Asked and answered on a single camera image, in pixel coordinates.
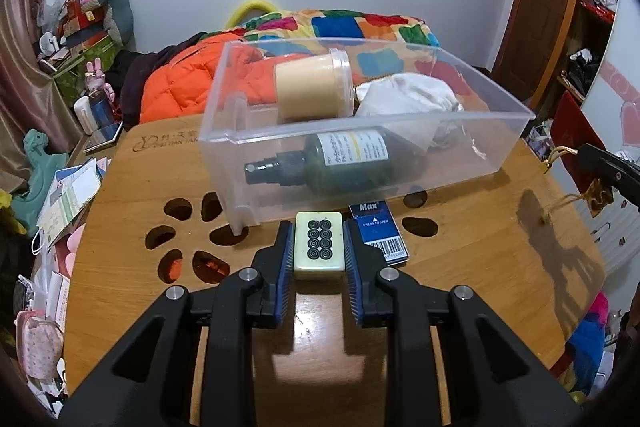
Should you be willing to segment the red velvet gift pouch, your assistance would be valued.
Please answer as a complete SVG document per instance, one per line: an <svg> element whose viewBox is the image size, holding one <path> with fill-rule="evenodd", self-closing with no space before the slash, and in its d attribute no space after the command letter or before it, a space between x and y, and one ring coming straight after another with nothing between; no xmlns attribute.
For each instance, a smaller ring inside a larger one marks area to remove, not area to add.
<svg viewBox="0 0 640 427"><path fill-rule="evenodd" d="M570 92L564 92L556 106L550 138L553 147L544 160L544 168L549 171L555 161L562 160L577 188L577 193L568 196L568 200L583 200L590 215L599 216L614 200L612 188L596 171L598 154L605 148Z"/></svg>

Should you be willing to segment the white drawstring cloth bag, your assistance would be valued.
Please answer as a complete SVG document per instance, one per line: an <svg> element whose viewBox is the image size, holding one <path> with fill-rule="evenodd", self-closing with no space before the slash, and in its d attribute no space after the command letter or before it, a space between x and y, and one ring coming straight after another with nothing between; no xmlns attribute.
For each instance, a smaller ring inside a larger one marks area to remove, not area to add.
<svg viewBox="0 0 640 427"><path fill-rule="evenodd" d="M359 118L414 113L461 113L462 103L448 84L431 76L401 72L360 84L356 88ZM418 121L386 126L387 130L421 150L447 148L459 130L456 120L421 117Z"/></svg>

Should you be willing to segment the blue Max staples box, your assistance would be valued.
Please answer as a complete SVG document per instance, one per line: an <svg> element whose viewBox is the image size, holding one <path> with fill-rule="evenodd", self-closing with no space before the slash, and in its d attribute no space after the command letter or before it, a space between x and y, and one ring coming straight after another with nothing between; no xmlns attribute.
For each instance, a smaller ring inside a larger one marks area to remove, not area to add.
<svg viewBox="0 0 640 427"><path fill-rule="evenodd" d="M363 243L382 251L388 265L403 265L409 260L408 248L384 200L350 205L349 211Z"/></svg>

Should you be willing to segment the mahjong tile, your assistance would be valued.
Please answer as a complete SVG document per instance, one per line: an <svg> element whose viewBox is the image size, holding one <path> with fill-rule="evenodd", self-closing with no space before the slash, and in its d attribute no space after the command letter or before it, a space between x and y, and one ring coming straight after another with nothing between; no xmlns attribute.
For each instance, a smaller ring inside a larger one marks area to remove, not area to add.
<svg viewBox="0 0 640 427"><path fill-rule="evenodd" d="M299 280L324 281L342 277L345 272L345 242L341 213L297 213L293 269Z"/></svg>

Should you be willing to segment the green spray bottle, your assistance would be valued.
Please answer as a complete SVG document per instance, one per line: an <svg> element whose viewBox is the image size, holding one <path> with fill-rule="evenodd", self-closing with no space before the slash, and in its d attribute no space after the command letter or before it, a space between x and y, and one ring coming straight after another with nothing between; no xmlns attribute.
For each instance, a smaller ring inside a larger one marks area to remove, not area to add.
<svg viewBox="0 0 640 427"><path fill-rule="evenodd" d="M250 185L306 186L318 196L366 193L412 181L425 172L427 155L383 128L308 135L301 150L244 165Z"/></svg>

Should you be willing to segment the cream plastic jar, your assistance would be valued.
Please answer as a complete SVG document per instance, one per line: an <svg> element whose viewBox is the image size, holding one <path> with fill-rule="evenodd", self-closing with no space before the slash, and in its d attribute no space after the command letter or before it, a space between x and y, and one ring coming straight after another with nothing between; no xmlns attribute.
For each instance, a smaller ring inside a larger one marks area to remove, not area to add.
<svg viewBox="0 0 640 427"><path fill-rule="evenodd" d="M273 76L280 121L345 118L354 113L352 68L344 50L278 64Z"/></svg>

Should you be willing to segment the brown wooden door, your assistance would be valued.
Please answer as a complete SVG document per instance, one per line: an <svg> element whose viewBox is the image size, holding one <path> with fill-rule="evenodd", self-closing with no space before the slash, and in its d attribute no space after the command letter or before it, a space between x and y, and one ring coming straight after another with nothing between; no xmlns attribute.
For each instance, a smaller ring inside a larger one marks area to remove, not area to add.
<svg viewBox="0 0 640 427"><path fill-rule="evenodd" d="M577 0L513 0L492 79L530 109L558 66Z"/></svg>

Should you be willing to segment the wooden shelf unit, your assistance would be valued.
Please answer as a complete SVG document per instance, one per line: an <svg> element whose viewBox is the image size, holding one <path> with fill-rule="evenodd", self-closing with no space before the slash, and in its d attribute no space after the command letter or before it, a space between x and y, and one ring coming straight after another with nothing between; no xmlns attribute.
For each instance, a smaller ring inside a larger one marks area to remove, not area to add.
<svg viewBox="0 0 640 427"><path fill-rule="evenodd" d="M540 118L552 116L567 93L582 104L599 72L612 37L618 0L567 0L560 20L562 43L555 43L552 64L528 100Z"/></svg>

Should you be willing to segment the stack of papers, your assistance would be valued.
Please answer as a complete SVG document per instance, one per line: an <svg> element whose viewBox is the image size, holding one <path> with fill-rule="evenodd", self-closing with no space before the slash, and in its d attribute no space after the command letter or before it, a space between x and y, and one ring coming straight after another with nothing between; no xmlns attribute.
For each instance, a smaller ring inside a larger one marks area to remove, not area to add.
<svg viewBox="0 0 640 427"><path fill-rule="evenodd" d="M110 164L108 158L90 158L80 166L55 171L37 219L43 248L52 246L96 197Z"/></svg>

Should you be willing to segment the teal dinosaur plush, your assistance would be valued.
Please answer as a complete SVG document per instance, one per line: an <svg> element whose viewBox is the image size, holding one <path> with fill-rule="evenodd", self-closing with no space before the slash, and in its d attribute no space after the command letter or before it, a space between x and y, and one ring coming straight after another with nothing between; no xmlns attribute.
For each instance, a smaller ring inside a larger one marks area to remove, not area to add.
<svg viewBox="0 0 640 427"><path fill-rule="evenodd" d="M46 152L49 144L47 135L36 129L30 129L23 140L24 151L32 173L27 182L27 192L16 195L11 207L18 221L21 222L29 236L37 231L40 210L46 201L49 188L55 173L63 169L68 161L68 154L52 154Z"/></svg>

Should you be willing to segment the tablet on side table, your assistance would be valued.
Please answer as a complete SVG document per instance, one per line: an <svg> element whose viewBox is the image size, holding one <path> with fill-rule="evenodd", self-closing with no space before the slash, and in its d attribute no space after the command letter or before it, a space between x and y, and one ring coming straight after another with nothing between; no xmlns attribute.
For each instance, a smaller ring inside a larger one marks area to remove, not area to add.
<svg viewBox="0 0 640 427"><path fill-rule="evenodd" d="M98 150L103 150L104 148L111 147L112 145L117 143L119 135L121 133L121 121L114 122L114 124L109 124L104 128L98 129L89 136L82 151L85 154L90 154L97 152Z"/></svg>

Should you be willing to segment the colourful patchwork blanket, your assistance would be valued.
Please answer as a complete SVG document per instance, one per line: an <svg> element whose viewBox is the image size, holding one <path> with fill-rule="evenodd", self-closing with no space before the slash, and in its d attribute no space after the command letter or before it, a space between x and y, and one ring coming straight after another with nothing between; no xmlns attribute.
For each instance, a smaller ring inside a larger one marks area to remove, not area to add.
<svg viewBox="0 0 640 427"><path fill-rule="evenodd" d="M344 49L363 78L429 70L439 46L420 18L352 10L272 11L226 31L245 41L260 40L270 56Z"/></svg>

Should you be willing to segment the clear plastic storage bin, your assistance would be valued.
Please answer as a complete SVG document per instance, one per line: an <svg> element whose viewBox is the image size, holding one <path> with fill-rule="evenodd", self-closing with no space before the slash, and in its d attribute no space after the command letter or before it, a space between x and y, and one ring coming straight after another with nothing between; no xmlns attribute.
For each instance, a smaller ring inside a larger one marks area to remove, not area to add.
<svg viewBox="0 0 640 427"><path fill-rule="evenodd" d="M438 46L433 50L430 69L414 73L444 80L462 103L464 111L461 113L356 117L356 88L390 75L363 78L356 74L356 63L349 59L355 90L352 116L284 122L279 119L277 102L253 105L238 90L227 96L220 95L226 78L232 72L230 58L233 46L229 42L222 51L198 142L222 209L235 232L290 217L299 211L343 208L488 176L501 168L526 124L533 118L532 111L514 95ZM447 148L425 151L426 170L412 181L373 192L318 196L306 186L250 185L245 180L245 164L276 156L277 153L301 150L308 135L386 129L390 124L418 121L421 117L456 120L459 130Z"/></svg>

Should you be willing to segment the pink curtain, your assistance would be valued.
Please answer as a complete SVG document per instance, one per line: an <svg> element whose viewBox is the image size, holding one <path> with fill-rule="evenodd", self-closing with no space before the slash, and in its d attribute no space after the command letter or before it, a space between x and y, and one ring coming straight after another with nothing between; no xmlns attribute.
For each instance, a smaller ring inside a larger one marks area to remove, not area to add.
<svg viewBox="0 0 640 427"><path fill-rule="evenodd" d="M1 188L13 193L32 172L23 140L44 132L55 153L73 150L81 137L55 81L37 63L37 17L44 0L1 0Z"/></svg>

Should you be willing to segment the pink rabbit figure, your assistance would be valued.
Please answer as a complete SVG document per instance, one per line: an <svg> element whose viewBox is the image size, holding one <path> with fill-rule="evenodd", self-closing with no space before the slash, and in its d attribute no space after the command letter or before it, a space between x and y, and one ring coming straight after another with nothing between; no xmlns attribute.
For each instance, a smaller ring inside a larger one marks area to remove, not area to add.
<svg viewBox="0 0 640 427"><path fill-rule="evenodd" d="M102 91L108 101L111 103L115 101L115 92L112 86L106 81L105 72L103 72L102 62L99 57L86 63L85 86L90 94Z"/></svg>

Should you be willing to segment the dark purple garment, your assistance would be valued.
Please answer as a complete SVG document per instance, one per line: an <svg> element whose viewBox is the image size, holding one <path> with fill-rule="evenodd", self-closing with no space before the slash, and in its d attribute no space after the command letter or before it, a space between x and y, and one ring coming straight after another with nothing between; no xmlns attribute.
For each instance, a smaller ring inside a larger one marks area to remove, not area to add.
<svg viewBox="0 0 640 427"><path fill-rule="evenodd" d="M204 32L199 32L158 52L139 53L122 49L116 54L113 64L106 72L106 81L115 92L115 100L126 130L140 124L143 89L152 72L168 64L179 52L197 44L204 36Z"/></svg>

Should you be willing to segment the orange puffer jacket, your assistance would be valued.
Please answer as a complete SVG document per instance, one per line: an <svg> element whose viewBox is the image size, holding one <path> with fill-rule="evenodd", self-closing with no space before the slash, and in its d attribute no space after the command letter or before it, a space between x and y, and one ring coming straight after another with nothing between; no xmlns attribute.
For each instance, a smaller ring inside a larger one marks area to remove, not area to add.
<svg viewBox="0 0 640 427"><path fill-rule="evenodd" d="M300 60L303 55L268 57L254 46L246 46L232 32L224 32L189 46L151 74L141 100L142 124L203 113L224 45L228 42L234 44L230 58L232 72L220 95L227 96L238 90L246 95L250 104L276 103L273 69L280 63Z"/></svg>

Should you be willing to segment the yellow curved headboard pillow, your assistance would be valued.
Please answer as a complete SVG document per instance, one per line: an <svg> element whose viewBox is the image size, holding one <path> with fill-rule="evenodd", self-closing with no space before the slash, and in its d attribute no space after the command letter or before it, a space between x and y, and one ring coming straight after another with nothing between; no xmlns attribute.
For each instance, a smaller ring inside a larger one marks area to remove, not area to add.
<svg viewBox="0 0 640 427"><path fill-rule="evenodd" d="M252 15L262 16L276 12L278 9L277 5L267 0L246 0L233 11L226 23L226 28L240 26L244 20L249 20Z"/></svg>

